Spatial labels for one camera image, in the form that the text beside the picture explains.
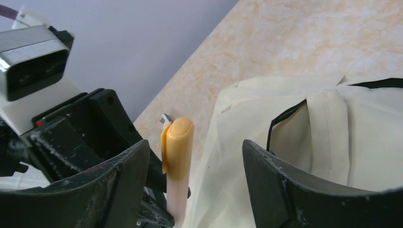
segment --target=table surface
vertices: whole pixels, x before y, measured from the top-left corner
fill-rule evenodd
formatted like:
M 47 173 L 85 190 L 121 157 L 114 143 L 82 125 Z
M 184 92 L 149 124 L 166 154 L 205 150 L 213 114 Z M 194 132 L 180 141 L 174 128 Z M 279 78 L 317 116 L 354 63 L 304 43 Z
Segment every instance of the table surface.
M 192 188 L 222 88 L 256 76 L 401 73 L 401 0 L 240 0 L 134 125 L 160 157 L 162 113 L 193 119 Z

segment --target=marker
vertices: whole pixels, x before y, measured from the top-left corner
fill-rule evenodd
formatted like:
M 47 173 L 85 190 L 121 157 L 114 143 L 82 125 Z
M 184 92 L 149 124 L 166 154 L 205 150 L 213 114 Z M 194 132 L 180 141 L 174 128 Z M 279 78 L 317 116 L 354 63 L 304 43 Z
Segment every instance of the marker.
M 181 228 L 186 214 L 194 124 L 189 118 L 169 123 L 161 134 L 163 173 L 166 173 L 167 211 Z

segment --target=tote bag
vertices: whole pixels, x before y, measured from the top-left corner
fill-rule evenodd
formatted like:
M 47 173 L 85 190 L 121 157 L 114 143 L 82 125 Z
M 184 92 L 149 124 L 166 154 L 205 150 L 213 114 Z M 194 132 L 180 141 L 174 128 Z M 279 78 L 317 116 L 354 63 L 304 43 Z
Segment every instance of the tote bag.
M 403 79 L 390 78 L 258 77 L 223 89 L 193 190 L 192 228 L 256 227 L 245 139 L 337 184 L 377 192 L 402 186 Z M 293 111 L 272 125 L 286 110 Z

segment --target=black camera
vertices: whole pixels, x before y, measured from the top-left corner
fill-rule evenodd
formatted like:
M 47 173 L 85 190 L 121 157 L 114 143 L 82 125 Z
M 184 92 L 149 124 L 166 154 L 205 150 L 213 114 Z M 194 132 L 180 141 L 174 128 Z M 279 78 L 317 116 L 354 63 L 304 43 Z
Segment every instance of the black camera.
M 60 81 L 74 38 L 53 27 L 0 32 L 0 92 L 15 101 Z

